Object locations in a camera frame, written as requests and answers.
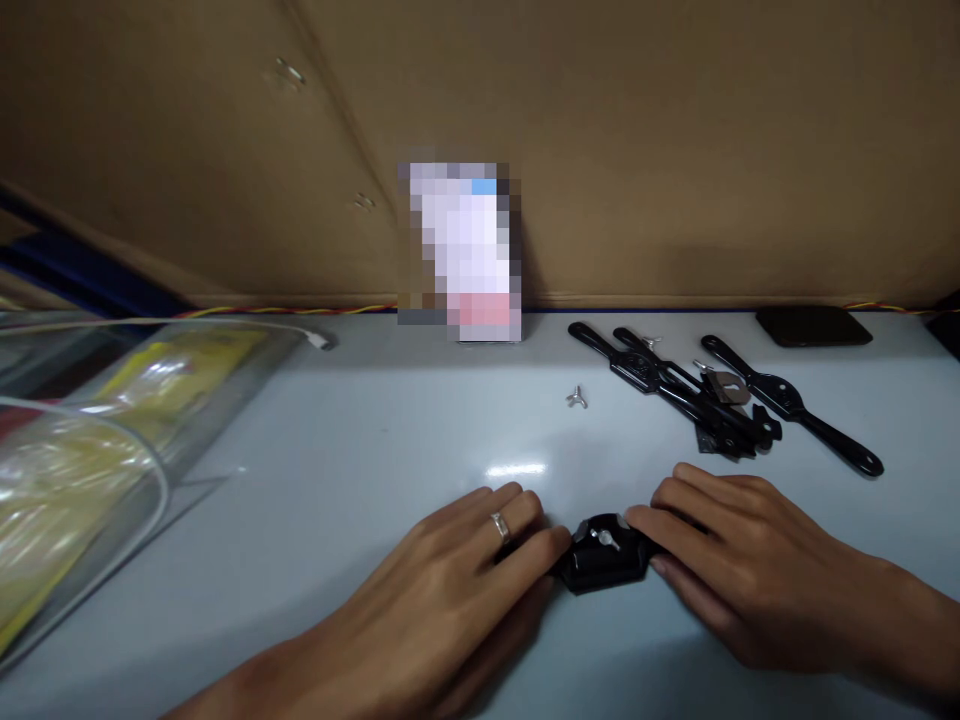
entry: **finger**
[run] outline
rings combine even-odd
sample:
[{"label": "finger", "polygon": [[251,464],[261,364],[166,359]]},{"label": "finger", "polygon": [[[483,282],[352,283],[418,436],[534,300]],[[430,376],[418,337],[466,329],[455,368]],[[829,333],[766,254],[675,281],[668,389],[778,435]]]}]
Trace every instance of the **finger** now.
[{"label": "finger", "polygon": [[[543,518],[540,498],[532,490],[524,490],[504,505],[499,512],[501,520],[506,523],[509,530],[507,541],[523,537],[532,523]],[[505,544],[497,524],[491,518],[477,529],[470,540],[468,554],[477,564],[489,562]]]},{"label": "finger", "polygon": [[508,502],[523,492],[520,483],[509,482],[502,487],[497,488],[490,495],[483,498],[482,501],[470,507],[467,515],[470,519],[479,525],[480,522],[487,520],[493,513],[502,510]]},{"label": "finger", "polygon": [[483,498],[489,497],[492,494],[492,489],[485,486],[479,487],[473,492],[467,493],[463,497],[454,500],[449,505],[445,505],[436,512],[428,515],[422,520],[422,522],[431,527],[443,525],[458,515],[461,515],[472,505],[476,505]]},{"label": "finger", "polygon": [[720,592],[724,579],[730,577],[730,563],[722,546],[673,513],[635,505],[624,513],[624,518],[632,527],[675,555],[714,590]]},{"label": "finger", "polygon": [[710,632],[747,667],[762,664],[763,647],[743,619],[677,558],[658,555],[650,566]]},{"label": "finger", "polygon": [[752,488],[736,482],[737,476],[718,477],[689,463],[678,463],[673,468],[673,477],[692,485],[717,502],[742,510],[752,510]]},{"label": "finger", "polygon": [[542,577],[520,598],[460,668],[453,684],[437,704],[435,717],[460,717],[498,675],[509,670],[510,660],[537,634],[552,587],[553,578]]},{"label": "finger", "polygon": [[682,513],[715,534],[729,536],[743,526],[744,517],[729,505],[675,477],[666,478],[650,500],[650,506]]},{"label": "finger", "polygon": [[556,564],[570,542],[570,531],[562,525],[538,532],[487,574],[489,582],[481,602],[491,611],[505,614]]}]

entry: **clear plastic bag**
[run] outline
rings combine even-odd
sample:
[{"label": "clear plastic bag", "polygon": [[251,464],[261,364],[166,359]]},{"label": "clear plastic bag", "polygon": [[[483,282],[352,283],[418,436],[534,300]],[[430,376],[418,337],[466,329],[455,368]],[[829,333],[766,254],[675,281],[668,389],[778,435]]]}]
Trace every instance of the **clear plastic bag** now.
[{"label": "clear plastic bag", "polygon": [[[45,413],[0,441],[0,655],[84,565],[78,561],[116,520],[121,500],[149,477],[165,485],[164,468],[185,470],[296,339],[276,330],[168,327],[68,398],[67,416]],[[152,512],[137,507],[127,512],[138,517],[124,518],[131,532]],[[116,561],[124,540],[111,540],[93,563],[101,567],[84,574]],[[69,612],[87,585],[74,579],[61,609]]]}]

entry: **white tabletop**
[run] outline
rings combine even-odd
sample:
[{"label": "white tabletop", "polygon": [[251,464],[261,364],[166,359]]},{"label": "white tabletop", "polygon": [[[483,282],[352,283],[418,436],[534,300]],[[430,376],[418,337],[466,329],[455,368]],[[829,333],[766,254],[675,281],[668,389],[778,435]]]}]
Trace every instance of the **white tabletop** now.
[{"label": "white tabletop", "polygon": [[[861,314],[865,347],[783,349],[749,313],[527,315],[514,346],[461,346],[396,317],[305,319],[305,342],[189,476],[216,491],[0,680],[0,716],[148,718],[342,603],[418,519],[517,478],[568,527],[646,502],[679,460],[769,478],[826,530],[960,598],[960,364],[914,317]],[[692,424],[569,337],[584,320],[661,335],[693,369],[714,333],[877,455],[871,481],[796,424],[769,455],[699,455]],[[564,398],[583,388],[589,409]],[[908,717],[839,678],[740,668],[651,574],[562,594],[489,717]]]}]

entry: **cardboard wall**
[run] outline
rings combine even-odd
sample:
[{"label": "cardboard wall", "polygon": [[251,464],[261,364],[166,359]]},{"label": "cardboard wall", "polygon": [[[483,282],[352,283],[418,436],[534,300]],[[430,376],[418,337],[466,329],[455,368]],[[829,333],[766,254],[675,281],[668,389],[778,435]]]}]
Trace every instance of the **cardboard wall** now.
[{"label": "cardboard wall", "polygon": [[95,4],[5,10],[0,177],[201,304],[388,299],[422,147],[511,163],[533,304],[960,285],[951,0]]}]

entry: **black metal part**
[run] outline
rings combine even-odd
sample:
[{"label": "black metal part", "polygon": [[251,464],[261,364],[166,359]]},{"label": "black metal part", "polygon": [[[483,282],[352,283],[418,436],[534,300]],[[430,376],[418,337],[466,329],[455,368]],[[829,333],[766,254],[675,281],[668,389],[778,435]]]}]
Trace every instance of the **black metal part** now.
[{"label": "black metal part", "polygon": [[879,477],[883,474],[880,458],[807,410],[800,393],[789,382],[776,375],[758,373],[716,335],[705,335],[700,344],[715,358],[736,370],[753,394],[781,418],[803,425],[864,475]]},{"label": "black metal part", "polygon": [[[607,543],[602,542],[603,533],[609,533],[603,538]],[[619,514],[594,515],[580,523],[570,549],[550,574],[580,595],[643,580],[650,558],[659,552],[663,548],[627,525]]]},{"label": "black metal part", "polygon": [[658,394],[713,439],[716,452],[732,458],[755,457],[756,448],[768,450],[775,436],[751,418],[720,402],[706,383],[671,360],[662,360],[627,328],[613,334],[627,346],[617,350],[582,322],[567,329],[571,336],[610,361],[610,369],[644,394]]}]

